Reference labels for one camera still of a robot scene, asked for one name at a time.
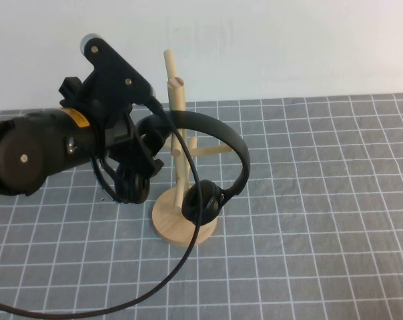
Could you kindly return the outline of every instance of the white wall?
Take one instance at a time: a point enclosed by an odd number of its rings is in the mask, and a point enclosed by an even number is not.
[[[56,107],[100,34],[167,100],[403,92],[403,0],[0,0],[0,109]]]

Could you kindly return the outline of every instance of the round wooden base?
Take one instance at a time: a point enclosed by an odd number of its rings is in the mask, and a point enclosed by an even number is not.
[[[187,247],[194,234],[195,225],[173,208],[175,187],[164,192],[154,203],[153,224],[155,230],[167,242]],[[218,218],[200,227],[196,244],[202,243],[214,232]]]

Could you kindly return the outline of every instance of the ear cup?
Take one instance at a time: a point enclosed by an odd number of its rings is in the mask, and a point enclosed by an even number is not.
[[[130,203],[143,203],[149,194],[149,179],[124,165],[119,165],[116,171],[121,183],[115,183],[115,192]]]
[[[209,180],[200,181],[203,212],[201,217],[201,225],[205,225],[214,220],[219,214],[220,190],[216,184]],[[192,223],[197,223],[199,215],[199,199],[197,196],[197,188],[193,185],[189,188],[187,194],[182,201],[182,215]]]

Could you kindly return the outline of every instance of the cutting mat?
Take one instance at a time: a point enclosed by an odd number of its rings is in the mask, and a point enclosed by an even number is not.
[[[100,319],[403,319],[403,94],[187,109],[242,134],[250,180],[164,289]],[[199,146],[218,143],[197,136]],[[30,197],[0,197],[0,301],[87,311],[161,281],[183,249],[163,242],[150,219],[173,185],[170,154],[159,157],[165,168],[143,205],[112,203],[88,165],[48,178]],[[197,159],[197,168],[226,187],[241,165],[223,154]],[[20,319],[0,312],[10,318]]]

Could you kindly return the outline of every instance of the headphone cable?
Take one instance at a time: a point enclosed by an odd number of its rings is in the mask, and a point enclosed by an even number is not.
[[[199,181],[199,177],[197,174],[197,170],[195,169],[195,164],[194,164],[193,159],[191,158],[191,153],[189,152],[189,150],[187,148],[187,144],[183,140],[182,136],[179,134],[179,131],[177,130],[173,121],[167,116],[166,112],[161,107],[160,102],[158,102],[155,99],[152,102],[160,105],[159,112],[157,112],[157,115],[161,116],[162,118],[164,118],[167,121],[173,134],[177,137],[180,145],[182,146],[182,151],[185,153],[185,156],[187,157],[189,166],[191,168],[191,172],[193,173],[194,183],[195,183],[195,186],[197,189],[197,196],[199,199],[199,216],[197,219],[197,224],[195,225],[194,234],[193,234],[193,237],[191,238],[191,241],[189,242],[187,250],[183,254],[181,260],[179,260],[179,263],[175,266],[175,268],[173,268],[173,270],[169,273],[169,275],[167,275],[167,277],[164,278],[160,283],[158,283],[153,289],[151,289],[147,293],[144,293],[143,295],[139,296],[138,298],[136,298],[134,300],[131,300],[126,303],[119,304],[119,305],[115,305],[113,307],[94,310],[94,311],[80,312],[80,313],[41,313],[41,312],[26,311],[23,309],[19,309],[16,307],[12,307],[10,305],[5,305],[3,303],[0,303],[0,311],[12,313],[14,315],[20,315],[23,317],[33,318],[33,319],[56,319],[56,320],[82,319],[82,318],[88,318],[88,317],[97,317],[100,315],[107,315],[109,313],[114,313],[116,311],[120,311],[120,310],[129,308],[129,307],[133,307],[134,305],[137,305],[138,303],[141,303],[142,301],[144,301],[144,300],[148,299],[149,297],[151,297],[152,295],[156,294],[182,268],[183,264],[187,261],[187,258],[191,254],[192,249],[194,248],[200,227],[202,225],[202,212],[203,212],[202,188],[200,187],[200,181]]]

